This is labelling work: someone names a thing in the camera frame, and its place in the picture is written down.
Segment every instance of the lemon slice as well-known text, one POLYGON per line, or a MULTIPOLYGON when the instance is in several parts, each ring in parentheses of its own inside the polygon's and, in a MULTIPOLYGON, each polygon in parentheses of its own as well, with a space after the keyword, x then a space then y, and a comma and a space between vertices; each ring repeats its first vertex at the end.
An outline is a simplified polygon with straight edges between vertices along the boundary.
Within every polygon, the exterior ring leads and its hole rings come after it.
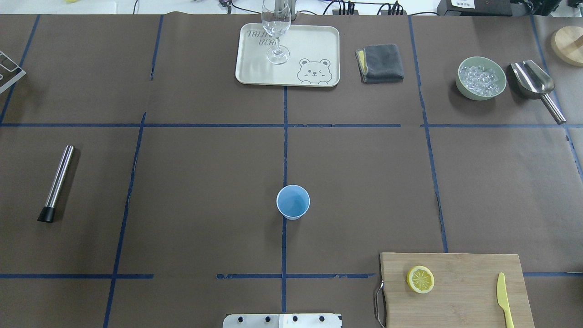
POLYGON ((414 292, 426 294, 433 289, 433 273, 424 266, 416 266, 407 273, 407 284, 414 292))

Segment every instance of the blue tape line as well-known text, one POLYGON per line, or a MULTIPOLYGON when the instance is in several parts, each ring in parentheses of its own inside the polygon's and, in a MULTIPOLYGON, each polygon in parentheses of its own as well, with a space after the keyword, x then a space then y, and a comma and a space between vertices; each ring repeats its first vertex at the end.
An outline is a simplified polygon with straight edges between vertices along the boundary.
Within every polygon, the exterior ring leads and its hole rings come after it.
POLYGON ((524 277, 583 277, 582 272, 524 272, 524 277))
MULTIPOLYGON (((543 62, 543 67, 545 68, 545 71, 550 75, 549 67, 547 66, 546 60, 545 60, 545 54, 543 53, 543 48, 540 46, 539 33, 536 30, 535 18, 533 15, 531 15, 531 25, 532 25, 532 32, 535 35, 536 46, 539 50, 540 59, 543 62)), ((561 101, 559 101, 559 96, 557 96, 557 92, 555 90, 553 91, 553 96, 555 98, 555 101, 557 102, 557 107, 559 108, 559 110, 563 111, 563 109, 561 107, 561 101)), ((577 167, 577 171, 579 173, 579 178, 583 182, 583 170, 581 169, 581 161, 579 160, 579 156, 577 155, 577 151, 575 150, 575 145, 573 144, 573 139, 571 138, 571 133, 569 132, 569 126, 568 125, 565 126, 565 124, 563 124, 563 128, 565 129, 565 134, 566 134, 567 138, 569 139, 569 147, 571 148, 571 154, 573 156, 573 160, 575 161, 575 166, 577 167)))
POLYGON ((289 279, 331 279, 331 278, 348 278, 348 279, 367 279, 375 276, 374 273, 290 273, 287 275, 289 279))
POLYGON ((424 128, 560 128, 557 124, 422 124, 424 128))
POLYGON ((279 273, 233 273, 233 274, 218 274, 217 279, 281 279, 282 275, 279 273))
POLYGON ((136 123, 2 123, 3 127, 132 127, 137 128, 140 125, 136 123))
MULTIPOLYGON (((26 58, 26 55, 29 53, 30 44, 33 41, 34 33, 36 32, 36 28, 38 26, 39 20, 40 20, 40 15, 37 15, 36 19, 34 20, 33 29, 30 31, 29 40, 26 43, 26 46, 24 47, 24 52, 22 53, 22 57, 20 58, 20 64, 18 66, 20 66, 21 68, 24 65, 24 59, 26 58)), ((12 93, 14 92, 15 86, 16 86, 16 83, 13 84, 10 87, 10 91, 8 91, 8 96, 6 97, 6 101, 4 102, 4 107, 2 108, 2 114, 0 114, 0 124, 2 124, 2 122, 4 121, 4 115, 6 115, 6 111, 8 109, 8 104, 10 103, 10 99, 12 98, 12 93)))
POLYGON ((158 23, 158 35, 156 36, 156 45, 154 46, 154 55, 152 56, 152 71, 150 72, 150 81, 154 79, 154 68, 156 67, 156 57, 158 56, 158 46, 160 45, 160 34, 162 33, 162 22, 164 15, 160 15, 160 23, 158 23))
POLYGON ((136 143, 136 152, 134 153, 134 162, 132 164, 132 173, 129 178, 128 195, 125 198, 125 208, 124 208, 124 219, 121 221, 120 239, 117 243, 117 251, 115 254, 115 263, 113 266, 113 278, 111 279, 110 294, 107 299, 106 315, 103 321, 103 327, 106 328, 109 324, 109 315, 111 312, 111 304, 113 302, 113 294, 115 291, 115 279, 117 276, 117 270, 120 266, 121 248, 124 244, 125 226, 128 220, 129 213, 129 199, 132 196, 132 190, 134 189, 134 178, 136 176, 136 164, 138 162, 138 154, 140 153, 140 146, 142 145, 142 134, 144 131, 144 121, 146 120, 146 113, 142 115, 142 121, 140 122, 140 132, 138 133, 138 142, 136 143))
POLYGON ((413 33, 413 21, 411 20, 411 16, 407 16, 409 19, 409 33, 411 35, 411 46, 413 48, 413 59, 415 60, 415 72, 417 73, 417 86, 419 88, 419 101, 421 102, 421 107, 423 109, 423 123, 425 129, 425 139, 427 140, 427 150, 429 152, 429 162, 431 165, 431 176, 433 178, 433 189, 435 190, 436 198, 437 198, 437 207, 439 210, 439 221, 441 225, 441 243, 443 245, 443 252, 448 253, 447 247, 447 236, 445 234, 445 223, 443 221, 443 210, 441 208, 441 197, 439 195, 439 185, 437 184, 437 174, 436 174, 436 167, 435 161, 433 160, 433 149, 431 147, 431 137, 429 136, 429 127, 428 127, 428 120, 427 120, 427 111, 425 109, 425 101, 423 100, 423 94, 421 92, 421 73, 419 72, 419 62, 417 60, 417 48, 415 46, 415 35, 413 33))
POLYGON ((400 128, 400 124, 289 124, 290 128, 400 128))
MULTIPOLYGON (((287 186, 287 86, 283 87, 283 186, 287 186)), ((287 219, 282 216, 282 313, 287 312, 287 219)))
POLYGON ((283 124, 244 124, 244 123, 147 123, 145 127, 152 128, 282 128, 283 124))
MULTIPOLYGON (((154 279, 153 274, 118 274, 117 279, 154 279)), ((0 279, 112 279, 112 274, 2 273, 0 279)))

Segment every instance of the knife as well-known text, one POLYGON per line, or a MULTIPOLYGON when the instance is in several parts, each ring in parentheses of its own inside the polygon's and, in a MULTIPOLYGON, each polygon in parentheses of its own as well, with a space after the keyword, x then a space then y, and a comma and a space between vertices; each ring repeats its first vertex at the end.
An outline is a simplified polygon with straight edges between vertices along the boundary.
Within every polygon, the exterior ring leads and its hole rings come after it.
POLYGON ((498 305, 504 310, 504 318, 506 319, 506 328, 514 328, 512 322, 512 315, 510 314, 510 305, 508 304, 508 294, 506 294, 506 278, 504 273, 498 275, 498 285, 496 287, 496 296, 498 297, 498 305))

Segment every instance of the wooden cutting board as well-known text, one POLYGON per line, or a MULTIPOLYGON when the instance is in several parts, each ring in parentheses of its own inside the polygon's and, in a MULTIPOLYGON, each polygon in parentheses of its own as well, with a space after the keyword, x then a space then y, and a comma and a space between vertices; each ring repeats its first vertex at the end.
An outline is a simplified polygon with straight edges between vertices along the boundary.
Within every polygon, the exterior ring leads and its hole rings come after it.
POLYGON ((381 253, 387 328, 505 328, 498 306, 498 273, 506 275, 516 328, 534 328, 520 259, 516 254, 381 253), (435 278, 427 294, 412 291, 406 275, 425 266, 435 278))

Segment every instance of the cutting board handle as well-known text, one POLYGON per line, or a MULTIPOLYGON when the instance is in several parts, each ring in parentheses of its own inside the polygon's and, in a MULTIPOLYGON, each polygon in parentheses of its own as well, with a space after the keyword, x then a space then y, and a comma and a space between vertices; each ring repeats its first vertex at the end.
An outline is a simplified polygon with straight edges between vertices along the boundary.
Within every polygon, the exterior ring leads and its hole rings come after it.
POLYGON ((385 302, 385 281, 381 279, 381 284, 378 286, 377 292, 374 294, 374 313, 377 317, 377 321, 378 323, 381 325, 382 328, 385 328, 385 325, 383 324, 383 322, 386 322, 386 316, 387 313, 385 311, 385 319, 381 321, 381 316, 379 313, 379 307, 378 307, 378 293, 382 292, 382 302, 384 304, 385 302))

